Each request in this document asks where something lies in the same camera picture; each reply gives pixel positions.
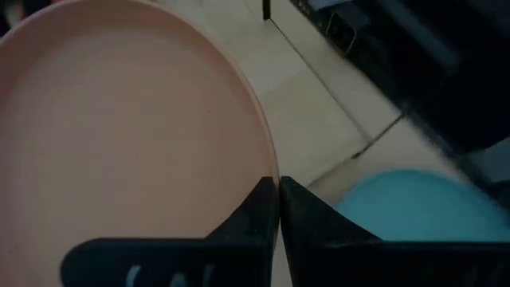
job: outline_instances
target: floor tile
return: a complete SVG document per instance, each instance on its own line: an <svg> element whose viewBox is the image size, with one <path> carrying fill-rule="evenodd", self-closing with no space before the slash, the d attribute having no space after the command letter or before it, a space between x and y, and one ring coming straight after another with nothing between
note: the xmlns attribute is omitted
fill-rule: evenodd
<svg viewBox="0 0 510 287"><path fill-rule="evenodd" d="M257 95L263 95L308 69L271 22L245 31L226 49L241 66Z"/></svg>
<svg viewBox="0 0 510 287"><path fill-rule="evenodd" d="M368 137L398 118L400 111L289 0L272 0L272 20Z"/></svg>
<svg viewBox="0 0 510 287"><path fill-rule="evenodd" d="M220 45L260 22L250 8L239 0L157 0L157 2L194 23Z"/></svg>
<svg viewBox="0 0 510 287"><path fill-rule="evenodd" d="M363 148L365 139L273 23L236 38L227 53L261 102L282 175L308 184Z"/></svg>
<svg viewBox="0 0 510 287"><path fill-rule="evenodd" d="M436 171L451 179L467 181L441 155L438 147L408 119L403 119L358 159L340 164L308 188L328 204L335 205L357 183L381 171L398 168Z"/></svg>
<svg viewBox="0 0 510 287"><path fill-rule="evenodd" d="M365 140L315 75L304 70L261 97L282 175L309 184Z"/></svg>
<svg viewBox="0 0 510 287"><path fill-rule="evenodd" d="M244 0L250 12L259 21L263 21L262 0Z"/></svg>

